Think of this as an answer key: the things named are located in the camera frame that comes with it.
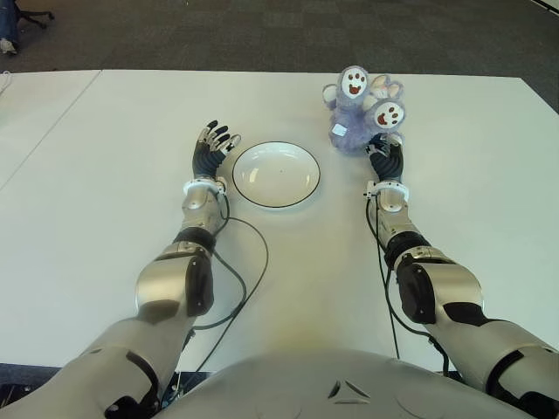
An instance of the plush ear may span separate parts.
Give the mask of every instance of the plush ear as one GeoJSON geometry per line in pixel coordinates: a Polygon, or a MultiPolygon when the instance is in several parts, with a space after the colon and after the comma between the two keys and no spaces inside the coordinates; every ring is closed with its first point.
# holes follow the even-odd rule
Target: plush ear
{"type": "Polygon", "coordinates": [[[397,81],[387,87],[387,94],[390,99],[398,99],[404,92],[404,86],[397,81]]]}
{"type": "Polygon", "coordinates": [[[390,83],[390,76],[388,74],[382,74],[376,76],[370,85],[370,91],[373,93],[377,99],[387,99],[388,92],[387,87],[390,83]]]}
{"type": "Polygon", "coordinates": [[[322,98],[328,109],[335,108],[335,97],[337,93],[336,85],[327,85],[322,89],[322,98]]]}
{"type": "Polygon", "coordinates": [[[376,76],[375,79],[373,79],[373,82],[370,84],[370,88],[375,89],[377,87],[386,86],[389,82],[390,76],[388,74],[381,74],[380,76],[376,76]]]}
{"type": "Polygon", "coordinates": [[[372,94],[368,94],[365,100],[363,101],[363,111],[367,112],[370,108],[372,108],[376,104],[377,98],[372,94]]]}

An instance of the robot forearm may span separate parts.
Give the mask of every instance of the robot forearm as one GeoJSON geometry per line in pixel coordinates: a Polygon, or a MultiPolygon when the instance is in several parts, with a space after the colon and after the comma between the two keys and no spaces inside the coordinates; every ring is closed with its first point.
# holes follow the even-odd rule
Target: robot forearm
{"type": "Polygon", "coordinates": [[[212,133],[216,125],[198,139],[195,179],[184,186],[178,235],[139,275],[137,314],[110,326],[42,388],[2,409],[3,419],[140,418],[160,408],[190,329],[213,303],[210,258],[223,222],[219,196],[225,188],[214,178],[239,140],[228,134],[216,139],[227,130],[212,133]]]}
{"type": "Polygon", "coordinates": [[[407,189],[398,181],[369,188],[377,237],[397,274],[404,313],[423,324],[465,382],[540,417],[559,413],[559,354],[514,323],[482,312],[476,277],[432,247],[408,218],[407,189]]]}

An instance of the gray carpet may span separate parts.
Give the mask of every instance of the gray carpet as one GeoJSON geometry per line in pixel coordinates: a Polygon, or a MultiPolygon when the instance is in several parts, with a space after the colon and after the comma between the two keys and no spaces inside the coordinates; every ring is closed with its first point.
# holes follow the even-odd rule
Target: gray carpet
{"type": "Polygon", "coordinates": [[[0,70],[99,68],[514,76],[559,111],[559,17],[529,0],[19,0],[0,70]]]}

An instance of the white table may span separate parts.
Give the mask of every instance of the white table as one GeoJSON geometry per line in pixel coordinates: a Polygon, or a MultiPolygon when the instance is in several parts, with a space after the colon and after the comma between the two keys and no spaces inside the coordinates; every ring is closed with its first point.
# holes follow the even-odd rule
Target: white table
{"type": "MultiPolygon", "coordinates": [[[[10,86],[0,95],[0,189],[99,73],[11,75],[10,86]]],[[[0,75],[0,86],[5,77],[0,75]]]]}
{"type": "MultiPolygon", "coordinates": [[[[311,198],[285,210],[257,208],[231,188],[232,214],[261,229],[271,261],[206,367],[295,348],[394,354],[364,219],[372,171],[327,137],[321,88],[335,77],[104,71],[0,193],[0,314],[12,319],[0,323],[0,361],[62,365],[133,313],[136,275],[176,234],[194,141],[214,118],[243,135],[222,174],[231,177],[253,144],[290,141],[315,156],[322,177],[311,198]]],[[[487,316],[559,347],[558,115],[519,79],[396,79],[407,89],[412,219],[479,277],[487,316]]],[[[264,257],[258,238],[231,222],[217,248],[253,285],[264,257]]],[[[240,294],[214,267],[216,302],[200,324],[228,313],[240,294]]],[[[220,332],[198,333],[179,368],[196,368],[220,332]]],[[[404,360],[440,370],[424,340],[398,336],[404,360]]]]}

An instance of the robot finger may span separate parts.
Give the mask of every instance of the robot finger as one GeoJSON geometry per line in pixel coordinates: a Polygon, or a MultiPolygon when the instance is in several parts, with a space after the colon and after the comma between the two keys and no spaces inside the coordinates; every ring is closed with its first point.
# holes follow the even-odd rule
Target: robot finger
{"type": "Polygon", "coordinates": [[[202,132],[200,133],[200,135],[198,135],[197,142],[207,142],[208,134],[215,127],[217,127],[217,121],[216,120],[213,120],[208,125],[206,125],[204,127],[204,129],[202,130],[202,132]]]}
{"type": "Polygon", "coordinates": [[[231,138],[231,136],[229,134],[225,134],[222,135],[219,138],[216,138],[211,144],[210,144],[210,151],[216,151],[217,148],[219,147],[219,145],[224,142],[227,141],[231,138]]]}
{"type": "Polygon", "coordinates": [[[224,155],[228,155],[231,150],[233,150],[241,142],[241,136],[239,134],[233,135],[230,139],[223,141],[217,149],[221,151],[224,155]]]}
{"type": "Polygon", "coordinates": [[[223,125],[222,127],[219,127],[218,129],[216,129],[215,131],[212,131],[209,135],[208,138],[206,140],[206,142],[208,144],[211,145],[211,143],[221,134],[225,134],[227,132],[227,130],[229,129],[229,127],[227,127],[226,125],[223,125]]]}

